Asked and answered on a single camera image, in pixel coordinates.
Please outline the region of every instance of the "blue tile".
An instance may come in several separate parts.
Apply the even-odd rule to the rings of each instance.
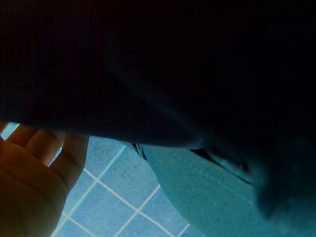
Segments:
[[[162,189],[159,189],[150,199],[142,212],[160,223],[175,236],[187,225],[187,222],[173,207]]]
[[[66,216],[64,214],[62,214],[61,217],[59,218],[59,221],[58,221],[58,224],[57,224],[56,228],[60,226],[60,224],[63,222],[63,220],[65,218],[66,218]]]
[[[16,125],[17,123],[10,122],[8,126],[5,128],[5,130],[2,132],[1,137],[4,140],[7,139],[16,128]]]
[[[91,178],[86,172],[82,172],[78,181],[76,182],[74,188],[70,191],[65,207],[64,212],[69,213],[70,210],[75,206],[76,202],[82,197],[85,191],[91,186],[94,179]]]
[[[101,181],[138,208],[158,186],[154,172],[132,149],[126,149]]]
[[[207,237],[202,232],[198,231],[193,226],[189,226],[186,231],[183,232],[181,237]]]
[[[90,137],[85,168],[98,177],[122,147],[121,142],[112,139]]]
[[[96,184],[72,218],[99,237],[111,237],[133,213],[133,209]]]
[[[67,220],[65,225],[57,233],[56,237],[91,237],[89,233],[77,226],[70,220]]]
[[[136,215],[119,237],[169,237],[169,235],[145,217]]]

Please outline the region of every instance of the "finger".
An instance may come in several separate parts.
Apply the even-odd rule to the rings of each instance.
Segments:
[[[7,138],[7,141],[21,147],[26,146],[30,139],[37,133],[38,129],[20,125]]]
[[[5,130],[8,124],[8,122],[0,121],[0,134]]]
[[[89,137],[66,135],[60,155],[50,166],[70,191],[83,171]]]
[[[64,133],[38,130],[25,145],[25,149],[42,163],[49,165],[63,144],[64,139]]]

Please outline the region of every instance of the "hand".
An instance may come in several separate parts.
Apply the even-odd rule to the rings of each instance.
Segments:
[[[5,127],[0,122],[0,132]],[[85,137],[22,125],[0,138],[0,237],[50,236],[83,170],[87,145]]]

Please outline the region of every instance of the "grout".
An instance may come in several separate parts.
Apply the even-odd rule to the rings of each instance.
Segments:
[[[114,196],[116,196],[118,199],[120,199],[122,202],[124,202],[126,205],[128,205],[130,208],[132,208],[134,211],[137,210],[137,208],[135,206],[133,206],[132,204],[130,204],[128,201],[126,201],[123,197],[121,197],[119,194],[117,194],[113,189],[111,189],[109,186],[105,185],[104,183],[102,183],[100,180],[96,180],[97,183],[101,184],[104,188],[106,188],[111,194],[113,194]]]
[[[128,224],[135,218],[135,216],[143,209],[143,207],[152,199],[152,197],[156,194],[160,185],[158,185],[155,190],[149,195],[149,197],[143,202],[143,204],[134,212],[134,214],[124,223],[124,225],[117,231],[117,233],[113,237],[119,236],[120,233],[128,226]]]
[[[184,233],[184,231],[186,231],[187,230],[187,228],[190,226],[190,224],[187,224],[186,226],[185,226],[185,228],[183,228],[183,230],[177,235],[177,237],[180,237],[183,233]]]
[[[168,231],[165,227],[163,227],[161,224],[159,224],[157,221],[155,221],[153,218],[149,217],[148,215],[146,215],[144,212],[139,212],[140,215],[142,215],[143,217],[147,218],[148,220],[150,220],[151,222],[153,222],[154,224],[156,224],[160,229],[162,229],[163,231],[165,231],[170,237],[174,237],[174,235]]]
[[[131,217],[122,225],[122,227],[116,232],[116,234],[113,237],[118,237],[120,233],[128,226],[128,224],[134,219],[134,217],[137,215],[137,211],[131,215]]]
[[[121,197],[118,193],[116,193],[113,189],[111,189],[109,186],[107,186],[106,184],[104,184],[103,182],[101,182],[98,178],[96,178],[91,172],[89,172],[88,170],[84,170],[85,172],[87,172],[94,180],[95,182],[101,184],[104,188],[106,188],[110,193],[112,193],[113,195],[115,195],[118,199],[120,199],[122,202],[124,202],[126,205],[128,205],[130,208],[132,208],[136,213],[134,213],[132,216],[130,217],[131,220],[128,221],[132,221],[132,219],[137,215],[140,214],[142,216],[144,216],[145,218],[147,218],[149,221],[153,222],[155,225],[157,225],[159,228],[161,228],[163,231],[165,231],[170,237],[175,237],[170,231],[168,231],[165,227],[163,227],[161,224],[159,224],[157,221],[155,221],[154,219],[152,219],[151,217],[147,216],[145,213],[141,212],[140,210],[138,210],[135,206],[133,206],[132,204],[130,204],[128,201],[126,201],[123,197]],[[154,192],[156,193],[158,191],[158,189],[160,188],[160,185],[158,185]],[[143,203],[141,205],[141,207],[143,208],[147,203]]]
[[[71,218],[70,216],[67,216],[69,218],[70,221],[72,221],[73,223],[75,223],[77,226],[79,226],[81,229],[83,229],[84,231],[86,231],[88,234],[90,234],[93,237],[97,237],[94,233],[92,233],[90,230],[88,230],[86,227],[84,227],[82,224],[78,223],[77,221],[75,221],[73,218]]]
[[[105,167],[105,169],[101,172],[101,174],[98,176],[97,179],[100,179],[108,170],[109,168],[114,164],[114,162],[118,159],[118,157],[122,154],[122,152],[125,150],[126,146],[123,146],[119,152],[113,157],[113,159],[109,162],[109,164]],[[84,192],[84,194],[81,196],[81,198],[76,202],[76,204],[74,205],[74,207],[70,210],[70,212],[68,214],[66,214],[66,218],[60,223],[60,225],[55,229],[55,231],[53,232],[53,235],[51,237],[56,236],[56,234],[61,230],[61,228],[65,225],[66,221],[68,220],[67,216],[71,217],[71,215],[76,211],[76,209],[80,206],[80,204],[82,203],[82,201],[88,196],[88,194],[90,193],[90,191],[92,190],[92,188],[97,184],[97,180],[95,179],[94,182],[90,185],[90,187]]]

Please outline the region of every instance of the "tiled floor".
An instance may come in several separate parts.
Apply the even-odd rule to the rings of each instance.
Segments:
[[[6,138],[16,127],[10,124]],[[85,169],[52,237],[203,237],[174,209],[136,152],[91,137]]]

